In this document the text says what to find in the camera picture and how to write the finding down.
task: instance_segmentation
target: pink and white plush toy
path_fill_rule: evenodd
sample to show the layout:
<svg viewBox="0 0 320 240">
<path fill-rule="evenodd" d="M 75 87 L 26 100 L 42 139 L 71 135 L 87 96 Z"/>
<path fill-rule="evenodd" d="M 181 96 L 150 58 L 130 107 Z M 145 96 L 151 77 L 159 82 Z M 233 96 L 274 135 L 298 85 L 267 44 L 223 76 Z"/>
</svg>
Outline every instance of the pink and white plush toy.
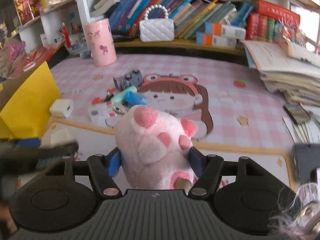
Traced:
<svg viewBox="0 0 320 240">
<path fill-rule="evenodd" d="M 196 178 L 188 162 L 198 127 L 148 106 L 134 106 L 115 127 L 124 174 L 135 189 L 185 189 Z"/>
</svg>

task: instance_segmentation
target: brown cartoon hair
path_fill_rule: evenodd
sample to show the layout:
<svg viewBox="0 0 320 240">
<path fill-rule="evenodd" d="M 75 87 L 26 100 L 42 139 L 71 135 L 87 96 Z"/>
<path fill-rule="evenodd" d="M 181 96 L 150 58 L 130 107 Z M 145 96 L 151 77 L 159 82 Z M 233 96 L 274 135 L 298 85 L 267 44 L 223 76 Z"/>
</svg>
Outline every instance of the brown cartoon hair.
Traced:
<svg viewBox="0 0 320 240">
<path fill-rule="evenodd" d="M 171 78 L 180 78 L 176 76 L 164 76 L 161 77 L 171 77 Z M 211 118 L 211 115 L 209 113 L 209 97 L 207 89 L 202 86 L 198 85 L 196 83 L 193 83 L 193 86 L 197 89 L 198 93 L 202 95 L 203 101 L 199 105 L 195 105 L 193 107 L 193 110 L 201 109 L 201 120 L 205 123 L 207 126 L 207 134 L 209 134 L 213 129 L 213 121 Z M 155 81 L 153 83 L 149 83 L 145 86 L 138 87 L 138 92 L 144 93 L 147 91 L 151 92 L 165 92 L 165 93 L 177 93 L 177 94 L 189 94 L 191 96 L 195 96 L 195 93 L 193 90 L 186 84 L 181 82 L 175 82 L 175 81 L 161 81 L 159 79 L 158 81 Z"/>
</svg>

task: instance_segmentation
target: cartoon eye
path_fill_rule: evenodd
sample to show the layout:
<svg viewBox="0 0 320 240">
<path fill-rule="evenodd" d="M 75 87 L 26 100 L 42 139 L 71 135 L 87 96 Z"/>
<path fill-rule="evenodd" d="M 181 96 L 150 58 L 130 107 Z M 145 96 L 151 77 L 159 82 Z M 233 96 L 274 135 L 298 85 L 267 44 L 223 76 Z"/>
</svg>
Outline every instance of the cartoon eye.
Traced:
<svg viewBox="0 0 320 240">
<path fill-rule="evenodd" d="M 156 80 L 157 78 L 158 78 L 158 77 L 157 77 L 156 75 L 149 75 L 149 76 L 146 77 L 146 79 L 149 80 L 149 81 L 154 81 L 154 80 Z"/>
<path fill-rule="evenodd" d="M 192 82 L 192 81 L 194 81 L 195 79 L 194 79 L 194 77 L 192 77 L 192 76 L 184 76 L 184 77 L 182 77 L 182 80 L 183 80 L 184 82 Z"/>
</svg>

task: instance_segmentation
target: pen holder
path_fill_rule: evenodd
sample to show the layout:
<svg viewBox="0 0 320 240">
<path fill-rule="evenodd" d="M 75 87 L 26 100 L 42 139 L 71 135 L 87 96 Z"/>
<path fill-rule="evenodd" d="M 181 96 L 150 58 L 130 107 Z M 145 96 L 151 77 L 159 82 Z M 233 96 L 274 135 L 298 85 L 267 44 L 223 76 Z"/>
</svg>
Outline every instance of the pen holder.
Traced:
<svg viewBox="0 0 320 240">
<path fill-rule="evenodd" d="M 109 65 L 117 60 L 108 19 L 86 24 L 84 33 L 92 52 L 93 63 L 97 67 Z"/>
</svg>

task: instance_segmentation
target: white handbag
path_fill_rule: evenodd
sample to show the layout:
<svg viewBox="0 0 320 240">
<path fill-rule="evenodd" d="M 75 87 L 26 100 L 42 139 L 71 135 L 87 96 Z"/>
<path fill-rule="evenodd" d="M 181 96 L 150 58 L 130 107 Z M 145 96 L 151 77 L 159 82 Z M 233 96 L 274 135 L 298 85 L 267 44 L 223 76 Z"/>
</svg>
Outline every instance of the white handbag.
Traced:
<svg viewBox="0 0 320 240">
<path fill-rule="evenodd" d="M 160 8 L 164 11 L 164 19 L 148 19 L 150 11 Z M 174 24 L 173 20 L 168 17 L 168 10 L 161 4 L 155 4 L 147 8 L 144 20 L 140 21 L 140 39 L 143 42 L 150 41 L 173 41 L 174 40 Z"/>
</svg>

